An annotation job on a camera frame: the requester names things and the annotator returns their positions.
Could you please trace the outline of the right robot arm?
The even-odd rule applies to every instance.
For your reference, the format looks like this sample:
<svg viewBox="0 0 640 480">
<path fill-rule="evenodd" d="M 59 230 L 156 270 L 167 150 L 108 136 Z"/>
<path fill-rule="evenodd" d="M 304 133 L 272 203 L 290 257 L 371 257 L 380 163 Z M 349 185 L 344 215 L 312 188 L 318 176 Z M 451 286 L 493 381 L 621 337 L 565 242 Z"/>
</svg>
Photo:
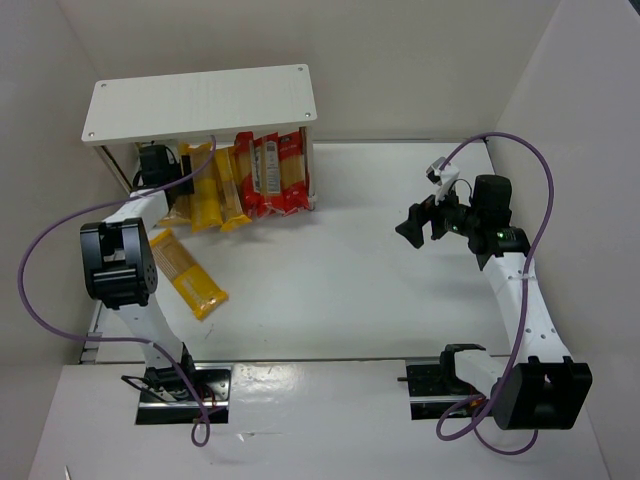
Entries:
<svg viewBox="0 0 640 480">
<path fill-rule="evenodd" d="M 398 234 L 414 248 L 424 228 L 441 239 L 465 238 L 497 300 L 514 359 L 501 365 L 478 344 L 449 344 L 440 354 L 443 383 L 470 390 L 491 404 L 502 430 L 569 430 L 593 382 L 589 366 L 573 360 L 542 296 L 526 233 L 511 223 L 510 181 L 479 175 L 468 203 L 456 192 L 455 174 L 429 173 L 437 190 L 410 207 Z"/>
</svg>

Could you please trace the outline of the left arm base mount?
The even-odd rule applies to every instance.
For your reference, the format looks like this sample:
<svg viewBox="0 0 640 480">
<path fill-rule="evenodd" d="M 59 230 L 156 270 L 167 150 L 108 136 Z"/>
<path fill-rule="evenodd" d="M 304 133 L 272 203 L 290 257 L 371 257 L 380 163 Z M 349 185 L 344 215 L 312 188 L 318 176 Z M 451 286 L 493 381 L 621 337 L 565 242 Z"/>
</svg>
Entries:
<svg viewBox="0 0 640 480">
<path fill-rule="evenodd" d="M 192 424 L 201 414 L 195 397 L 186 389 L 175 393 L 164 387 L 153 389 L 150 382 L 140 376 L 122 375 L 121 380 L 139 393 L 136 425 Z M 231 380 L 230 365 L 195 365 L 194 387 L 208 411 L 211 424 L 228 423 Z"/>
</svg>

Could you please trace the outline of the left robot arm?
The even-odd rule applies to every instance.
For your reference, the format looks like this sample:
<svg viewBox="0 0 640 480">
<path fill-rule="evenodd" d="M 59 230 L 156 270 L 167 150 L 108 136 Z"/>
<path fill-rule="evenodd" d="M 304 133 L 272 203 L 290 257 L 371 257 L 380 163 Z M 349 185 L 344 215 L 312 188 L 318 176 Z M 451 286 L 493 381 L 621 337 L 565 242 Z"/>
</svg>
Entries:
<svg viewBox="0 0 640 480">
<path fill-rule="evenodd" d="M 139 149 L 138 187 L 131 201 L 114 214 L 80 231 L 85 285 L 89 296 L 115 312 L 131 335 L 145 342 L 141 349 L 145 374 L 139 380 L 161 401 L 162 391 L 175 400 L 192 395 L 173 368 L 178 364 L 188 378 L 195 368 L 185 344 L 171 330 L 155 292 L 158 272 L 148 232 L 165 217 L 175 195 L 146 193 L 186 175 L 170 147 L 151 144 Z"/>
</svg>

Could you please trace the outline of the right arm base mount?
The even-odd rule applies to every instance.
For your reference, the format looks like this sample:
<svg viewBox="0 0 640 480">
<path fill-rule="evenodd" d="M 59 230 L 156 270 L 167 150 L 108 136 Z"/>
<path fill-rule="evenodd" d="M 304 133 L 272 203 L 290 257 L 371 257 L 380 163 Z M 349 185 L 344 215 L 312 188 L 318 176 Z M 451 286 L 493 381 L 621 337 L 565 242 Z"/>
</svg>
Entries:
<svg viewBox="0 0 640 480">
<path fill-rule="evenodd" d="M 397 378 L 409 394 L 412 420 L 437 420 L 455 403 L 480 392 L 454 374 L 453 355 L 409 359 Z"/>
</svg>

